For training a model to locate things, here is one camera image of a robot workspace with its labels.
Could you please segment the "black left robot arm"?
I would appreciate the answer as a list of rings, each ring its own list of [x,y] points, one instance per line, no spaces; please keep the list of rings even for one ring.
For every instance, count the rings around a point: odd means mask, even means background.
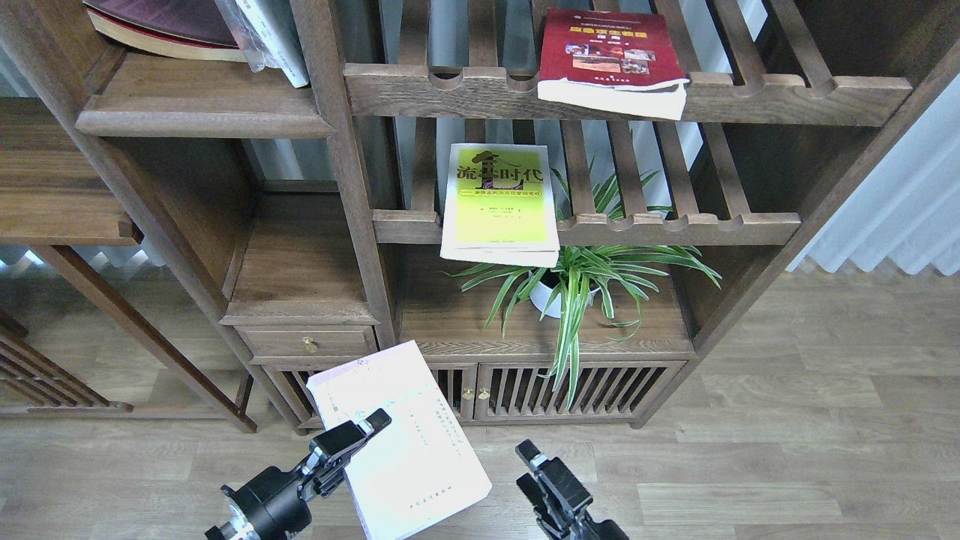
[[[222,485],[231,518],[205,531],[208,539],[293,539],[310,525],[309,502],[329,498],[345,479],[353,455],[391,424],[378,408],[354,423],[345,421],[315,436],[310,452],[289,471],[267,467],[237,490]]]

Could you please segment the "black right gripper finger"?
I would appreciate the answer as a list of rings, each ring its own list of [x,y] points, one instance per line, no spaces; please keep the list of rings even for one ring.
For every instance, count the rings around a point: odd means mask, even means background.
[[[524,474],[517,479],[515,484],[531,503],[532,511],[537,516],[538,525],[543,526],[543,520],[548,518],[548,500],[546,499],[542,476],[539,474]]]
[[[559,457],[546,458],[530,440],[524,440],[515,447],[518,457],[530,469],[528,474],[539,474],[546,491],[549,505],[562,505],[570,509],[586,509],[593,502],[593,496],[582,482],[570,472]]]

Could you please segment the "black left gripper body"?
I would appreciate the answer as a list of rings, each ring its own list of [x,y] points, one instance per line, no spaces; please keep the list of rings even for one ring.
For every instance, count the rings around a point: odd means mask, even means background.
[[[240,489],[220,486],[232,517],[220,526],[220,539],[292,539],[311,523],[308,500],[315,476],[307,467],[282,472],[264,469]]]

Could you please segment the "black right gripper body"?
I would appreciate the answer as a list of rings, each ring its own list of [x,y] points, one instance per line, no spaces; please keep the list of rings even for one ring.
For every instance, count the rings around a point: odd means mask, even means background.
[[[549,505],[534,505],[537,524],[548,539],[629,539],[614,520],[596,522],[583,507],[580,509]]]

